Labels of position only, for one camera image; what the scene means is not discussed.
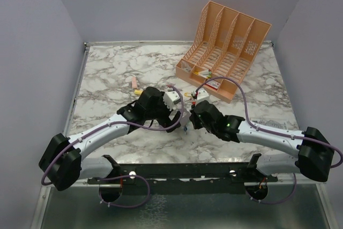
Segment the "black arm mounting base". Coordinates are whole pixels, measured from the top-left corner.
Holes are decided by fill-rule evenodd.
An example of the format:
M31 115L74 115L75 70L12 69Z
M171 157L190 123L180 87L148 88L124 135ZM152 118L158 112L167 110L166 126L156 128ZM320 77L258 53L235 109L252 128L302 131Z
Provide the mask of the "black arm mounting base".
M257 170L259 157L254 154L249 162L120 164L112 176L135 172L148 181L152 194L244 194L245 183L278 180Z

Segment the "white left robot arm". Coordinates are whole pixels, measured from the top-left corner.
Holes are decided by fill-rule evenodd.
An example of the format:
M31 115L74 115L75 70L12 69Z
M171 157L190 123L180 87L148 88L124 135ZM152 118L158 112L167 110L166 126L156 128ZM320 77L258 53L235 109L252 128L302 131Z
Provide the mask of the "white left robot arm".
M113 139L128 135L137 129L172 132L181 126L184 108L170 117L175 105L184 105L180 91L147 87L140 97L121 107L104 122L69 137L59 133L53 136L39 161L43 171L41 184L53 185L57 190L68 189L77 180L101 177L106 183L118 178L116 162L110 157L91 161L88 156Z

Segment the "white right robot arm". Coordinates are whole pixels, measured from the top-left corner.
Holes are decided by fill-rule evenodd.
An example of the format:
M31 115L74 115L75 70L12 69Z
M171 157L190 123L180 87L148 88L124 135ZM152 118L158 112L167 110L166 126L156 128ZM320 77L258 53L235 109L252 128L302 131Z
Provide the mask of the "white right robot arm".
M315 128L308 127L305 132L274 129L240 116L223 115L207 100L192 105L190 113L195 129L204 128L223 141L257 144L279 151L258 158L246 168L251 181L273 173L300 173L314 181L328 180L334 152Z

